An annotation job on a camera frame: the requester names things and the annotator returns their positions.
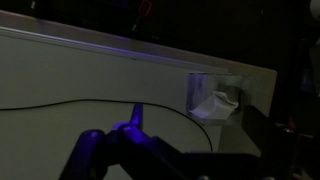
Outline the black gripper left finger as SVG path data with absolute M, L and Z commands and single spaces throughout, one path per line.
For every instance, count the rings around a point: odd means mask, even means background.
M 107 169 L 102 161 L 104 132 L 84 131 L 62 170 L 59 180 L 102 180 Z

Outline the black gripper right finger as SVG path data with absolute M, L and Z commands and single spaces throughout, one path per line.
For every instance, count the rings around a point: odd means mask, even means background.
M 131 124 L 117 130 L 121 167 L 133 180 L 187 180 L 183 154 Z

